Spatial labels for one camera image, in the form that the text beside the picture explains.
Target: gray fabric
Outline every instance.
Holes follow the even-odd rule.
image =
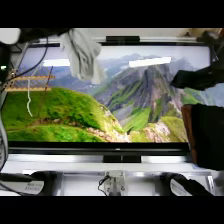
[[[87,28],[74,28],[60,36],[61,47],[65,49],[70,61],[71,75],[80,80],[91,80],[100,84],[106,74],[97,62],[96,57],[101,45],[91,39]]]

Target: image on screen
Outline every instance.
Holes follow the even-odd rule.
[[[44,50],[28,48],[20,70],[35,65]],[[130,61],[161,57],[171,57],[171,62],[129,66]],[[59,47],[49,47],[48,59],[67,56]],[[32,91],[32,85],[43,81],[34,80],[29,97],[28,91],[8,92],[2,117],[9,141],[187,142],[181,106],[223,104],[219,85],[204,92],[170,86],[178,70],[209,66],[205,46],[102,46],[98,61],[107,74],[99,85],[72,77],[65,65],[40,67],[35,73],[47,76],[51,70],[55,78],[49,80],[49,91]],[[27,88],[28,81],[13,86]]]

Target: white cable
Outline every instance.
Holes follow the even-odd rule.
[[[32,77],[33,75],[35,75],[35,73],[37,72],[38,70],[38,67],[36,68],[36,70],[34,71],[34,73],[30,76]],[[28,110],[28,113],[30,114],[31,117],[33,117],[31,111],[30,111],[30,103],[31,103],[31,98],[30,98],[30,79],[28,79],[28,102],[27,102],[27,110]]]

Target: mountain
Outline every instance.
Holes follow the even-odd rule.
[[[10,141],[128,141],[117,119],[92,96],[64,88],[44,94],[30,93],[33,117],[26,92],[8,94],[2,118]]]
[[[164,116],[181,118],[183,103],[204,100],[198,91],[170,86],[175,66],[193,69],[186,59],[128,68],[102,86],[94,97],[110,109],[127,132],[141,130]]]

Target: black border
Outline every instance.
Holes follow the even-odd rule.
[[[207,46],[205,43],[188,42],[100,42],[102,46]],[[50,43],[48,47],[59,47]],[[28,48],[46,47],[32,44]],[[25,142],[9,141],[11,154],[60,154],[60,155],[140,155],[140,156],[187,156],[188,143],[92,143],[92,142]]]

